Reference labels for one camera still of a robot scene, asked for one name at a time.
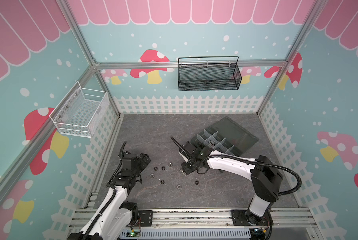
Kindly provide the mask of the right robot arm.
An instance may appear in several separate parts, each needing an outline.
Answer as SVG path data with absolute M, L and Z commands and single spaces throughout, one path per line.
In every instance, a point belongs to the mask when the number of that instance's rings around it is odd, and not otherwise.
M 295 171 L 273 164 L 266 156 L 260 155 L 256 159 L 243 158 L 208 147 L 195 147 L 189 142 L 184 146 L 179 143 L 175 144 L 178 147 L 178 153 L 184 159 L 182 168 L 187 175 L 193 172 L 201 175 L 213 169 L 233 173 L 252 182 L 254 196 L 244 216 L 248 224 L 253 226 L 260 224 L 280 196 L 293 194 L 302 186 L 302 179 Z M 280 191 L 283 182 L 281 171 L 295 177 L 297 180 L 295 187 Z

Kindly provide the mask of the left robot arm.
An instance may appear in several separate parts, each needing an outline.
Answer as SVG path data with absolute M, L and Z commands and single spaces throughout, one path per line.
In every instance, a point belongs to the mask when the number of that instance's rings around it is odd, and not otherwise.
M 126 199 L 141 173 L 150 164 L 147 154 L 121 152 L 120 163 L 107 183 L 108 191 L 94 216 L 80 230 L 71 233 L 69 240 L 116 240 L 126 227 L 138 224 L 138 206 Z

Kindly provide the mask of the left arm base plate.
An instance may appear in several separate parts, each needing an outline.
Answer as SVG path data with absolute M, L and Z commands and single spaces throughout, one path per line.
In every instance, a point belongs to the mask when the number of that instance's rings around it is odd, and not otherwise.
M 137 215 L 131 220 L 130 226 L 134 227 L 151 227 L 153 220 L 153 211 L 138 211 Z

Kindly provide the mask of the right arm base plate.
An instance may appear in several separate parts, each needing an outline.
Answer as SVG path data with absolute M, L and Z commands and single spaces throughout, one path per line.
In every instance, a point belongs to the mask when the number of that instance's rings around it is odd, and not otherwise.
M 248 210 L 231 210 L 231 214 L 232 221 L 235 227 L 264 226 L 268 228 L 274 224 L 269 211 L 266 211 L 263 217 L 257 217 L 254 214 L 248 213 Z

